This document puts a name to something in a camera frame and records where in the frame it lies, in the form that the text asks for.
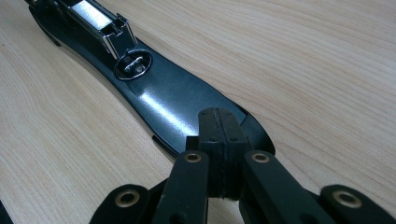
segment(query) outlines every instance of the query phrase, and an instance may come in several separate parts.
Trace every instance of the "metal clip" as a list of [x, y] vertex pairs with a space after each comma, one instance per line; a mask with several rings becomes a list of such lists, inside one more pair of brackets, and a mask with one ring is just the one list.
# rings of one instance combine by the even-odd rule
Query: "metal clip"
[[60, 2], [67, 8], [68, 14], [93, 34], [114, 59], [119, 59], [128, 49], [137, 46], [129, 22], [120, 14], [115, 16], [92, 0], [83, 0], [71, 7], [65, 1]]
[[114, 75], [120, 80], [140, 77], [149, 69], [151, 61], [151, 54], [147, 50], [131, 50], [118, 60]]

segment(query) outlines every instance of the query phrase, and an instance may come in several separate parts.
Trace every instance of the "wooden table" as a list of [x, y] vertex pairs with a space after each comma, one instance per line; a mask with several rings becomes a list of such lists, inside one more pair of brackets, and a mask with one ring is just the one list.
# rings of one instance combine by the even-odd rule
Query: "wooden table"
[[[99, 1], [246, 108], [307, 189], [355, 188], [396, 217], [396, 2]], [[114, 188], [172, 162], [120, 94], [0, 1], [0, 199], [15, 223], [88, 223]], [[241, 223], [210, 200], [210, 223]]]

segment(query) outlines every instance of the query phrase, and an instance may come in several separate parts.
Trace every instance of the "metal rivet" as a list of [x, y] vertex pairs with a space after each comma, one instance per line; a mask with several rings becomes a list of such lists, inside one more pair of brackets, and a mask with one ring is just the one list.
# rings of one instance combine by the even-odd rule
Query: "metal rivet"
[[190, 153], [184, 158], [188, 162], [198, 162], [201, 160], [200, 154]]
[[136, 73], [142, 73], [144, 70], [146, 70], [146, 67], [143, 64], [139, 64], [135, 69]]
[[267, 156], [265, 156], [262, 153], [253, 154], [251, 156], [251, 159], [253, 159], [256, 162], [261, 162], [261, 163], [268, 162], [270, 160], [270, 158], [268, 158]]
[[125, 61], [126, 63], [130, 62], [130, 61], [131, 61], [131, 57], [126, 56], [126, 57], [124, 58], [124, 61]]
[[134, 189], [127, 189], [116, 197], [116, 205], [121, 208], [130, 207], [139, 201], [140, 195]]
[[332, 196], [337, 202], [346, 207], [359, 208], [362, 205], [362, 202], [358, 197], [345, 190], [337, 190], [332, 193]]

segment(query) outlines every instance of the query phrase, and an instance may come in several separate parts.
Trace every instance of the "glossy black surface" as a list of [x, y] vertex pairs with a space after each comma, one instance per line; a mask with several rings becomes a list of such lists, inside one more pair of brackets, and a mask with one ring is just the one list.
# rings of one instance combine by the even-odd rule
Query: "glossy black surface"
[[3, 203], [0, 201], [0, 223], [1, 224], [12, 224], [11, 217], [9, 217], [6, 208], [3, 206]]
[[175, 157], [185, 150], [186, 137], [198, 134], [199, 112], [209, 107], [234, 113], [254, 148], [275, 153], [263, 127], [246, 110], [141, 40], [134, 50], [150, 52], [150, 68], [143, 76], [119, 80], [113, 73], [117, 61], [88, 31], [80, 26], [68, 27], [50, 7], [29, 8], [55, 44], [74, 50], [118, 89], [170, 155]]

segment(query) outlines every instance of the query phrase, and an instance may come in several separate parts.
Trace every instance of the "metal ring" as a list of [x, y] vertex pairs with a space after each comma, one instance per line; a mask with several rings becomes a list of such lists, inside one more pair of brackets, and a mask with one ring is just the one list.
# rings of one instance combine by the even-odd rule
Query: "metal ring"
[[337, 202], [346, 207], [359, 208], [362, 205], [362, 202], [358, 197], [345, 190], [337, 190], [332, 193], [332, 196]]
[[139, 201], [140, 195], [134, 189], [127, 189], [116, 197], [116, 205], [121, 208], [130, 207]]
[[265, 163], [268, 162], [270, 160], [269, 157], [267, 157], [266, 155], [262, 154], [262, 153], [255, 153], [251, 156], [251, 159], [253, 159], [256, 162], [261, 162], [261, 163]]
[[198, 162], [201, 160], [201, 155], [196, 153], [187, 154], [184, 159], [188, 162]]

